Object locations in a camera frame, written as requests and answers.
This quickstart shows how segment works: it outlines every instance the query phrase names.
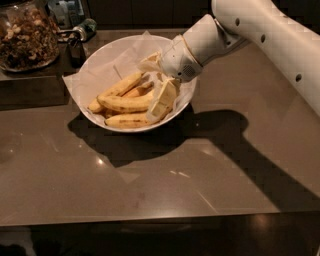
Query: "glass jar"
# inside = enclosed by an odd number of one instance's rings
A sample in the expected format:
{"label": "glass jar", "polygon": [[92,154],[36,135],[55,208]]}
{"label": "glass jar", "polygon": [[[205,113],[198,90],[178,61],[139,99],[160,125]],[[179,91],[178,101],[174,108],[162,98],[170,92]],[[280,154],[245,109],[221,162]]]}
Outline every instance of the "glass jar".
{"label": "glass jar", "polygon": [[40,0],[1,0],[0,68],[21,72],[59,56],[58,40]]}

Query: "bowl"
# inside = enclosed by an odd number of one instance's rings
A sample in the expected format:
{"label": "bowl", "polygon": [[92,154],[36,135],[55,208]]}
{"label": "bowl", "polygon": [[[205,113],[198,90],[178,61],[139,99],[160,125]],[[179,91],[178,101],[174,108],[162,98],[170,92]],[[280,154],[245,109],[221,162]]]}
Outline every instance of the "bowl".
{"label": "bowl", "polygon": [[120,133],[138,133],[155,129],[168,123],[188,106],[197,78],[181,85],[181,91],[187,93],[186,97],[182,97],[183,100],[177,102],[176,108],[166,118],[150,126],[132,129],[109,127],[104,123],[105,118],[102,115],[91,113],[87,107],[99,93],[119,81],[119,72],[123,76],[134,72],[141,59],[156,50],[165,48],[170,43],[171,40],[168,38],[148,33],[118,39],[98,49],[86,60],[78,73],[63,77],[63,80],[81,112],[94,124]]}

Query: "robotic arm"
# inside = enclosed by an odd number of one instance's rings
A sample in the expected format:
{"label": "robotic arm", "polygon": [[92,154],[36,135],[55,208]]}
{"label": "robotic arm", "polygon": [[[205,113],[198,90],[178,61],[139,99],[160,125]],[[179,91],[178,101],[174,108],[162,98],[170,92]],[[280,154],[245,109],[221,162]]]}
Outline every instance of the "robotic arm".
{"label": "robotic arm", "polygon": [[187,82],[215,58],[255,43],[320,116],[320,36],[270,0],[212,0],[205,15],[163,50],[162,71]]}

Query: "dried food in jar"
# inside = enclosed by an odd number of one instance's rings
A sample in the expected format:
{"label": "dried food in jar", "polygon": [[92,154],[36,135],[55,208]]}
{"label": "dried food in jar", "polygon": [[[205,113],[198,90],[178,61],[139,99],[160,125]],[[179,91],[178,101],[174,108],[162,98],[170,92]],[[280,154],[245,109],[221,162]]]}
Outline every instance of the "dried food in jar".
{"label": "dried food in jar", "polygon": [[33,6],[6,11],[0,21],[0,67],[26,71],[47,66],[59,55],[56,35],[44,11]]}

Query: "countertop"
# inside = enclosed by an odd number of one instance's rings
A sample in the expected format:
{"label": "countertop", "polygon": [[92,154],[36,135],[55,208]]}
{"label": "countertop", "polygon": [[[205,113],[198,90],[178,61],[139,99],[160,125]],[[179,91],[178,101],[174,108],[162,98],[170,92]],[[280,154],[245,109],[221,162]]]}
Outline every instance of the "countertop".
{"label": "countertop", "polygon": [[[142,32],[98,31],[86,53]],[[320,210],[320,118],[253,44],[208,64],[150,132],[99,128],[72,100],[0,124],[0,226]]]}

